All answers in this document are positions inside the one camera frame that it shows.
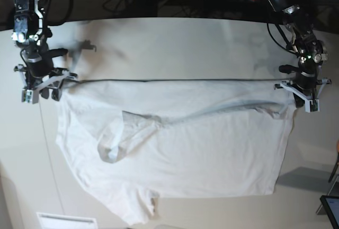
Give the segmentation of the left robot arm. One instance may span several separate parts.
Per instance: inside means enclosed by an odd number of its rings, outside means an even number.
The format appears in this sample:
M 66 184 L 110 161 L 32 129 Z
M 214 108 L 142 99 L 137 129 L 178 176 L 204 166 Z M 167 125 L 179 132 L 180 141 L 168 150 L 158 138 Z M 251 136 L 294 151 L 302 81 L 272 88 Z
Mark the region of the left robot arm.
M 296 66 L 279 66 L 279 72 L 293 74 L 294 77 L 277 84 L 276 88 L 292 92 L 297 107 L 305 107 L 307 112 L 319 111 L 318 96 L 324 86 L 331 83 L 327 78 L 318 78 L 323 63 L 328 60 L 328 53 L 324 43 L 313 32 L 304 0 L 267 1 L 274 12 L 282 14 L 283 24 L 291 33 L 291 39 L 287 39 L 280 26 L 276 25 L 286 43 L 283 50 L 295 55 L 298 60 Z

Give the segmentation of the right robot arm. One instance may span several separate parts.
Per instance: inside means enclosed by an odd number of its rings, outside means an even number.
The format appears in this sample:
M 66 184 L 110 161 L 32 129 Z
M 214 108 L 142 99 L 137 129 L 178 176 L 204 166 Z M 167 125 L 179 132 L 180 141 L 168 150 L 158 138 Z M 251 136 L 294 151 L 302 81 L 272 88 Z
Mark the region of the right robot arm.
M 66 68 L 55 67 L 53 59 L 68 54 L 65 48 L 50 49 L 47 40 L 52 37 L 51 26 L 62 25 L 70 17 L 74 0 L 68 0 L 65 17 L 50 23 L 48 14 L 52 0 L 14 0 L 14 27 L 12 40 L 20 49 L 23 61 L 14 67 L 23 82 L 22 102 L 38 103 L 40 98 L 59 101 L 65 81 L 77 74 Z

